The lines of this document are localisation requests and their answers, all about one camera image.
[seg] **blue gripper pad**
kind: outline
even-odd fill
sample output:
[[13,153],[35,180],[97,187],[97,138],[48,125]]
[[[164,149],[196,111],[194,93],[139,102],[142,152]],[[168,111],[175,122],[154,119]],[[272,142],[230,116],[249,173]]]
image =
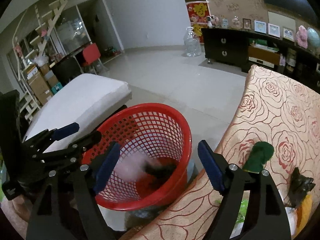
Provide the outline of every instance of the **blue gripper pad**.
[[201,160],[201,163],[209,177],[213,189],[217,190],[218,192],[220,192],[220,194],[222,194],[226,189],[223,183],[223,172],[221,171],[215,159],[213,158],[213,154],[216,153],[214,153],[211,150],[211,148],[205,140],[199,142],[198,156]]
[[79,128],[79,124],[77,124],[76,122],[68,124],[64,127],[61,127],[60,129],[55,130],[52,133],[51,138],[53,141],[60,141],[61,139],[78,132]]
[[96,194],[105,189],[107,182],[111,176],[111,173],[118,162],[119,157],[120,144],[115,143],[95,175],[96,184],[93,187],[93,190]]

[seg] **red chair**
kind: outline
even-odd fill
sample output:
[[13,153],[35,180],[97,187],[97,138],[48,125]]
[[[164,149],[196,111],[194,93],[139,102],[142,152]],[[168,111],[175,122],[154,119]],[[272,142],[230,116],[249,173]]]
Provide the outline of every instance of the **red chair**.
[[101,57],[97,44],[93,43],[85,47],[82,51],[82,55],[85,60],[85,62],[82,64],[82,67],[91,66],[94,70],[94,73],[97,74],[94,66],[92,65],[94,61],[99,60]]

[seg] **basket mesh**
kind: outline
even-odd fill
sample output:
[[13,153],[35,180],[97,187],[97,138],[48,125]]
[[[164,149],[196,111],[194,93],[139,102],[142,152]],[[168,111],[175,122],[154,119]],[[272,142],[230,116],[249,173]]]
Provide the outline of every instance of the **basket mesh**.
[[[166,114],[152,111],[119,115],[116,122],[108,123],[107,120],[98,130],[102,139],[88,152],[92,159],[103,154],[111,141],[116,141],[122,146],[119,161],[139,150],[143,150],[151,158],[166,157],[177,162],[182,156],[184,142],[181,128]],[[123,181],[114,171],[106,188],[99,194],[110,202],[140,199],[136,183]]]

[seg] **floral bedspread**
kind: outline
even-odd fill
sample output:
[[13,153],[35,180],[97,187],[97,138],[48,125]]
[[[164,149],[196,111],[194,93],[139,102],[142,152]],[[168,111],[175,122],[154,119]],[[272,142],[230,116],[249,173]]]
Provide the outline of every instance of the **floral bedspread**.
[[[318,93],[253,65],[238,110],[215,152],[242,167],[257,141],[271,143],[275,152],[266,169],[284,195],[295,167],[315,179],[313,213],[320,201],[319,123]],[[217,199],[221,196],[202,170],[174,204],[132,239],[202,239],[217,212]]]

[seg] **globe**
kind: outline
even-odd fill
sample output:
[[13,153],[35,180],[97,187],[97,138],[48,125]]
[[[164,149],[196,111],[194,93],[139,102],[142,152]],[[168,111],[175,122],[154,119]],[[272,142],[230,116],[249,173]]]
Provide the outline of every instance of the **globe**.
[[319,47],[320,45],[320,38],[319,38],[319,35],[318,33],[312,29],[312,28],[309,28],[308,29],[308,43],[314,47]]

